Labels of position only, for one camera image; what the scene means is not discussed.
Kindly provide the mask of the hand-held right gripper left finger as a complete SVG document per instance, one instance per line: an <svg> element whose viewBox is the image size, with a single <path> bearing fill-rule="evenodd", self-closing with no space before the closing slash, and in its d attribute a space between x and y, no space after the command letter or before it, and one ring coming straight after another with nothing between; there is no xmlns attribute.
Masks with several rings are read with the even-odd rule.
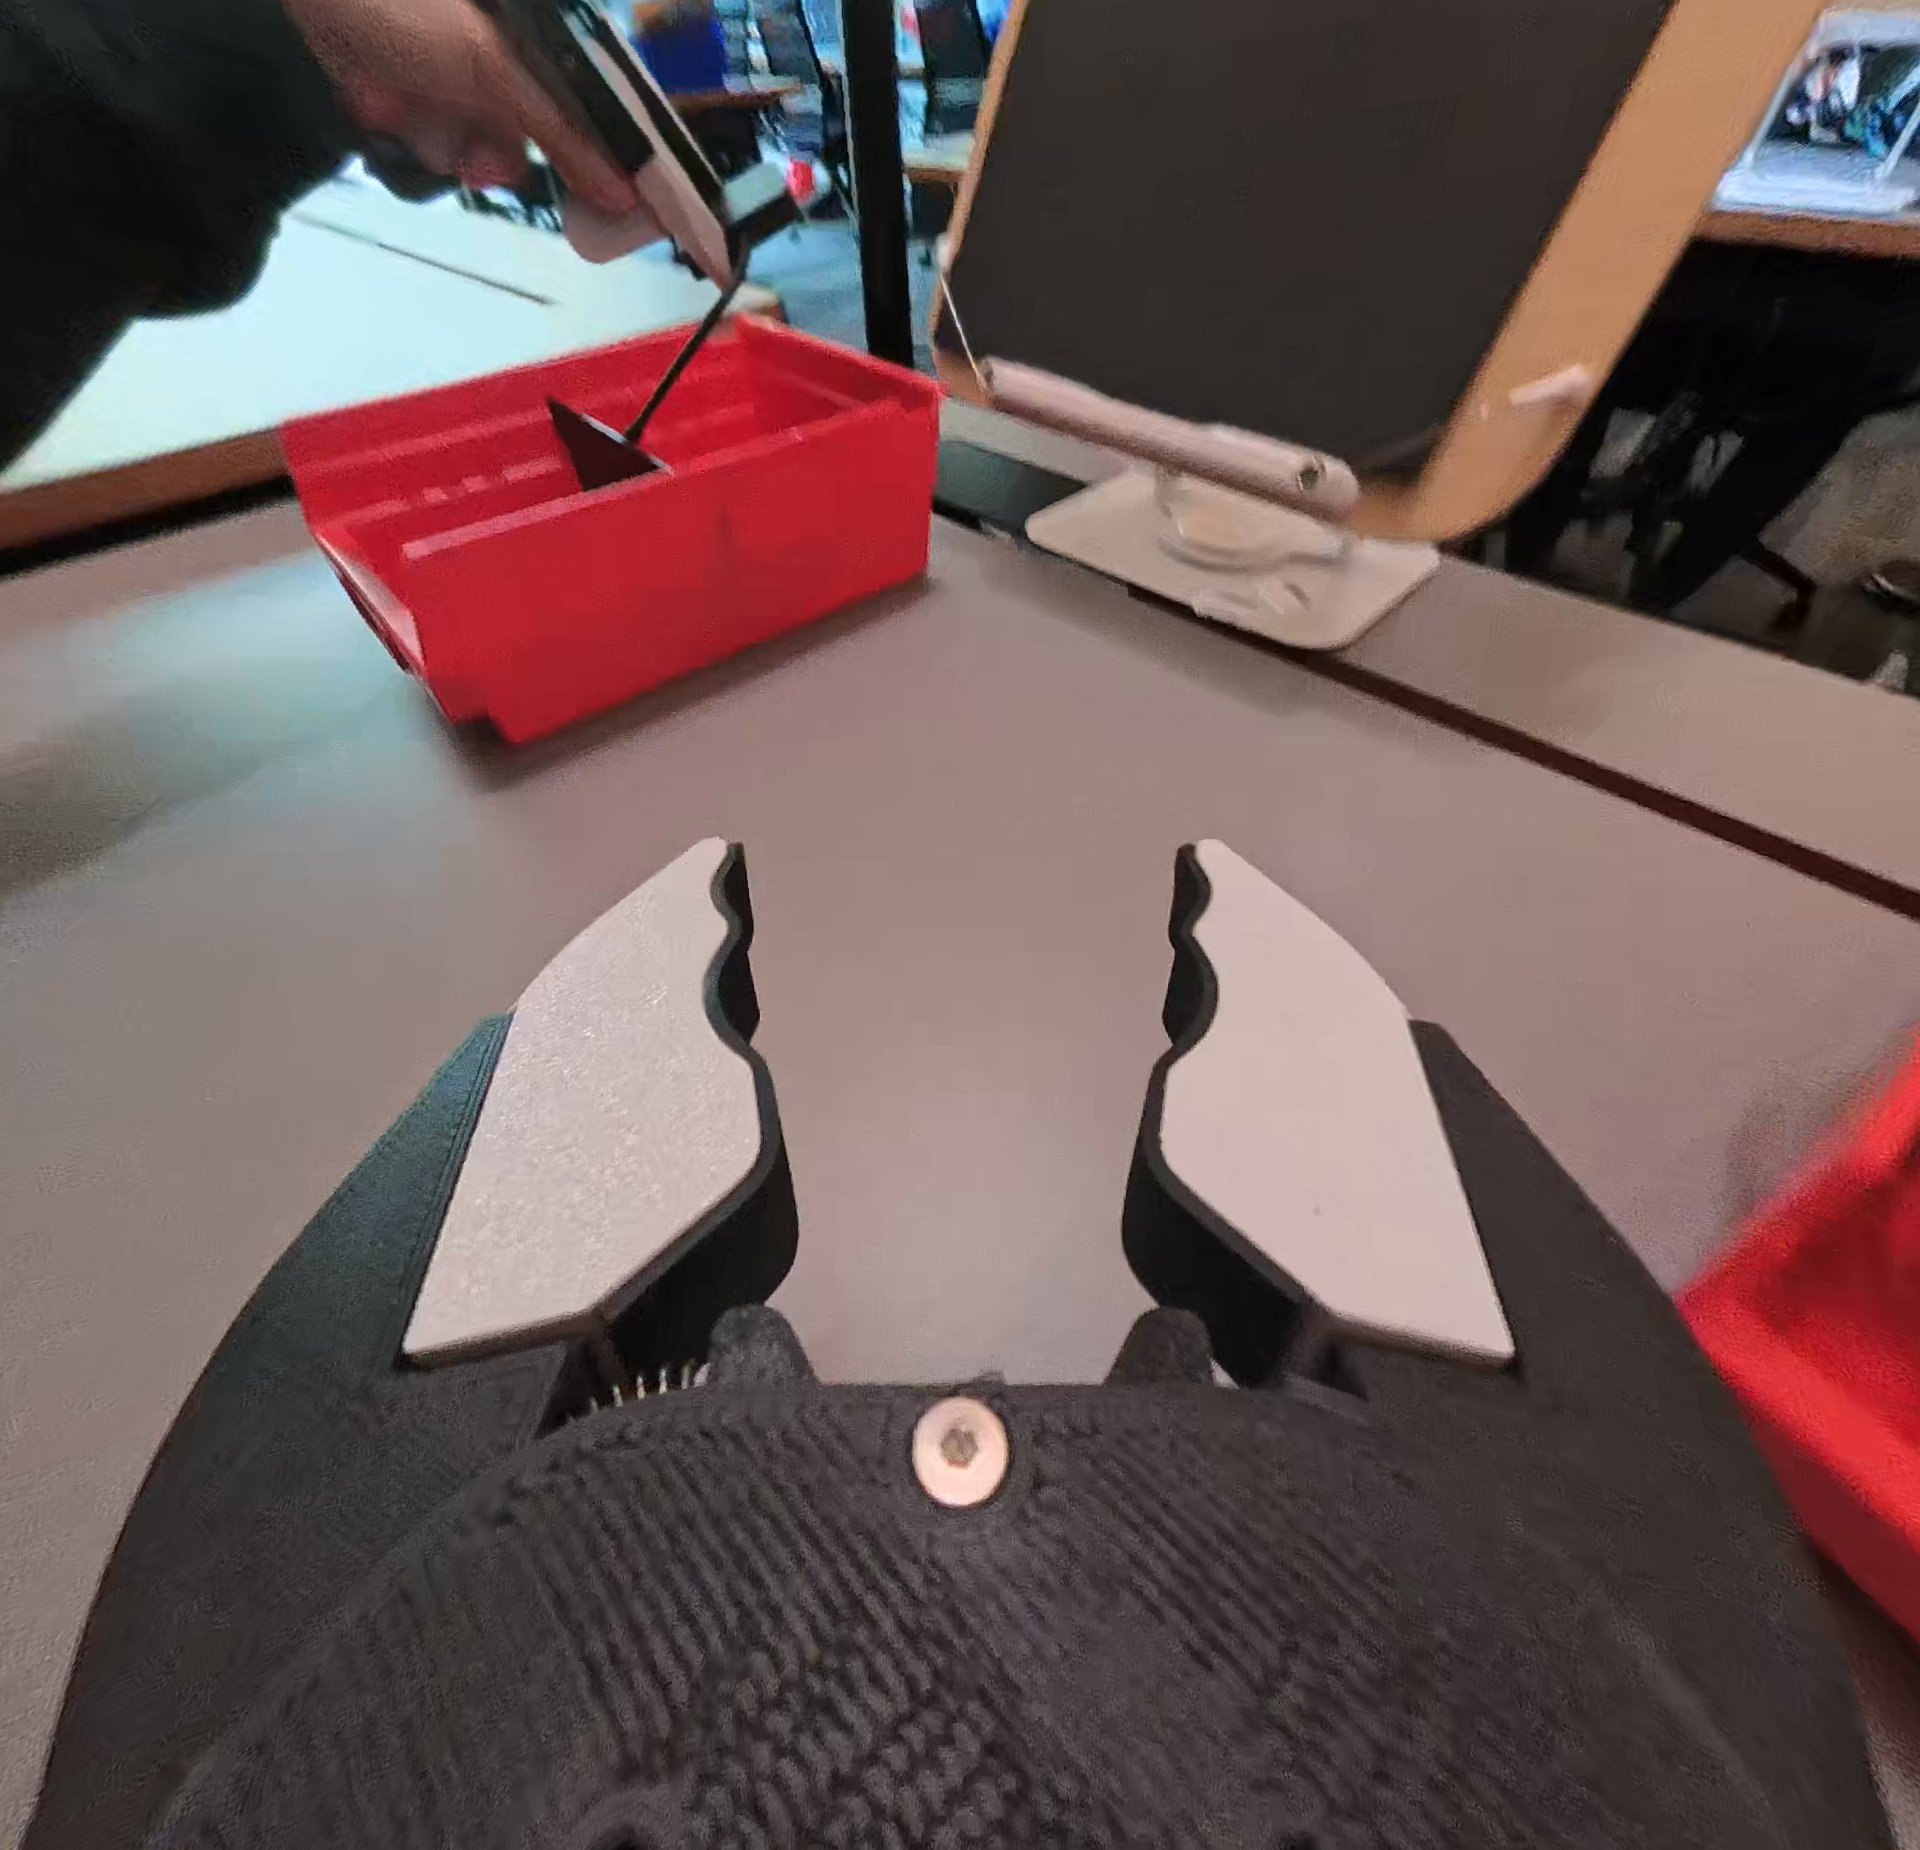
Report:
<svg viewBox="0 0 1920 1850"><path fill-rule="evenodd" d="M514 1000L406 1316L406 1364L579 1346L691 1364L802 1261L753 1050L744 846L691 841Z"/></svg>

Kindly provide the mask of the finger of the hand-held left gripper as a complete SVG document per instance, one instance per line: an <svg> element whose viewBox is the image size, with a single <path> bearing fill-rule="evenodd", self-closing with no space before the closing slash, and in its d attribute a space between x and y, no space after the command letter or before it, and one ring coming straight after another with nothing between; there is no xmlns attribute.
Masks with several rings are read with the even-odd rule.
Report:
<svg viewBox="0 0 1920 1850"><path fill-rule="evenodd" d="M619 169L632 207L608 215L560 184L560 241L583 261L618 261L647 241L676 241L712 291L737 273L725 184L632 56L560 56L559 86L601 159Z"/></svg>
<svg viewBox="0 0 1920 1850"><path fill-rule="evenodd" d="M744 167L737 175L720 184L725 252L762 252L763 237L808 215L786 169L792 167Z"/></svg>

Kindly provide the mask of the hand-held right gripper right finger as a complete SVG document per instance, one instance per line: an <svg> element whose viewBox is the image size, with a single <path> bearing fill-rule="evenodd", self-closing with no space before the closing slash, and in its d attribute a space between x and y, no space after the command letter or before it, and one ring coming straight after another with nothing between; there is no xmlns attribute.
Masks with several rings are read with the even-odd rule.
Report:
<svg viewBox="0 0 1920 1850"><path fill-rule="evenodd" d="M1173 851L1168 1050L1118 1201L1139 1294L1229 1384L1340 1350L1521 1361L1414 1022L1377 967L1228 841Z"/></svg>

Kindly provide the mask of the red plastic bin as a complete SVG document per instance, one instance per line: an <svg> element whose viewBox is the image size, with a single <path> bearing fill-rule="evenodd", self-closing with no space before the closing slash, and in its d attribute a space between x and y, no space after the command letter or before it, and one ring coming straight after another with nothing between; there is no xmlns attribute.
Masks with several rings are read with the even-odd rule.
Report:
<svg viewBox="0 0 1920 1850"><path fill-rule="evenodd" d="M274 433L306 537L445 723L541 743L925 578L945 389L773 318L688 358L656 473L583 485L559 410L626 424L682 345L656 331Z"/></svg>
<svg viewBox="0 0 1920 1850"><path fill-rule="evenodd" d="M1920 1050L1674 1294L1790 1513L1920 1638Z"/></svg>

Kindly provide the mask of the person's left forearm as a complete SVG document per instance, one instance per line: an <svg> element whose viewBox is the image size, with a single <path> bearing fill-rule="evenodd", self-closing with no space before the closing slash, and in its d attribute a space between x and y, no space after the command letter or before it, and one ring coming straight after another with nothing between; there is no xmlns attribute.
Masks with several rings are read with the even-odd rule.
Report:
<svg viewBox="0 0 1920 1850"><path fill-rule="evenodd" d="M345 147L284 0L0 0L0 464L128 322L240 301Z"/></svg>

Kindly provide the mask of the person's left hand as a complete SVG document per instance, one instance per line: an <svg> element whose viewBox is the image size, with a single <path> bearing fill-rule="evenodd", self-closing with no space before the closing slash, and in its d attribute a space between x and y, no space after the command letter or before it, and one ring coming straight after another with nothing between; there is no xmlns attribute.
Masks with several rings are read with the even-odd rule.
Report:
<svg viewBox="0 0 1920 1850"><path fill-rule="evenodd" d="M632 184L514 63L480 0L284 0L345 117L402 137L433 175L514 184L529 151L593 215L632 215Z"/></svg>

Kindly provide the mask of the blue office chair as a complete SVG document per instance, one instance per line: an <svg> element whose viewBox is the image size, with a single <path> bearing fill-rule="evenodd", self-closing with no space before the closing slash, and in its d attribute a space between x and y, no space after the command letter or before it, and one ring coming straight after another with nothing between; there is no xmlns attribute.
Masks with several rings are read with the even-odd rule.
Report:
<svg viewBox="0 0 1920 1850"><path fill-rule="evenodd" d="M632 0L626 31L661 89L725 89L725 39L712 0Z"/></svg>

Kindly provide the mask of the black pole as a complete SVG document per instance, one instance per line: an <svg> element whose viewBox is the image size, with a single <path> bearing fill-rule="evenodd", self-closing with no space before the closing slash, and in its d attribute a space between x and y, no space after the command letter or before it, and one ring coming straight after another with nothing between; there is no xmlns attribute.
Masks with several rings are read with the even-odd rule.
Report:
<svg viewBox="0 0 1920 1850"><path fill-rule="evenodd" d="M892 365L914 365L903 147L899 147L899 0L838 0L838 27L842 27L842 133L851 133L867 345Z"/></svg>

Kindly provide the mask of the black office chair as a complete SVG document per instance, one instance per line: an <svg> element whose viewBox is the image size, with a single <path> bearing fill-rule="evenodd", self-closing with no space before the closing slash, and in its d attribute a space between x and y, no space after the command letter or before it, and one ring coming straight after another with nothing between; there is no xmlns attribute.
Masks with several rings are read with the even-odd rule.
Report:
<svg viewBox="0 0 1920 1850"><path fill-rule="evenodd" d="M1847 433L1916 402L1920 261L1691 241L1503 562L1544 578L1574 517L1624 514L1624 609L1671 619L1815 485Z"/></svg>
<svg viewBox="0 0 1920 1850"><path fill-rule="evenodd" d="M925 50L925 137L975 133L987 86L987 27L975 0L908 0L908 27Z"/></svg>
<svg viewBox="0 0 1920 1850"><path fill-rule="evenodd" d="M808 0L744 0L763 80L780 80L773 137L802 159L820 159L825 169L842 169L851 133L842 133L842 89L820 56Z"/></svg>

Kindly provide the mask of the tablet on white stand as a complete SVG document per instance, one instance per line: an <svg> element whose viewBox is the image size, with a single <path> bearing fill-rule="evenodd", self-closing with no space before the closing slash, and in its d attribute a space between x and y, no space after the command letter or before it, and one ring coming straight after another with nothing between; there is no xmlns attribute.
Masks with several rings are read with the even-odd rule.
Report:
<svg viewBox="0 0 1920 1850"><path fill-rule="evenodd" d="M1455 546L1574 443L1818 9L1018 0L939 383L1302 443L1363 537Z"/></svg>

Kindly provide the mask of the white panel stand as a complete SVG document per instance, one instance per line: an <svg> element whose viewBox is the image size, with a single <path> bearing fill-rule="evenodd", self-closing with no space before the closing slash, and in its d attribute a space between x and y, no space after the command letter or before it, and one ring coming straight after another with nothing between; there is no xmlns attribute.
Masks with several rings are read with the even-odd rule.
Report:
<svg viewBox="0 0 1920 1850"><path fill-rule="evenodd" d="M998 410L1127 450L1135 464L1041 505L1023 530L1045 556L1098 571L1201 626L1278 652L1351 652L1436 571L1436 546L1363 537L1355 473L1220 422L1173 422L1079 383L975 358Z"/></svg>

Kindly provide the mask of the wooden desk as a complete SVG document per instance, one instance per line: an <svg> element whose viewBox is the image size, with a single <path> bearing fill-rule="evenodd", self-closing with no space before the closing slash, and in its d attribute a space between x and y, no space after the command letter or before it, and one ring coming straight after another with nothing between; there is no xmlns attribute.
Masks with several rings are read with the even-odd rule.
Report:
<svg viewBox="0 0 1920 1850"><path fill-rule="evenodd" d="M1790 252L1790 253L1874 253L1874 261L1920 261L1920 207L1856 215L1856 207L1756 207L1719 205L1691 226L1691 241L1721 252Z"/></svg>

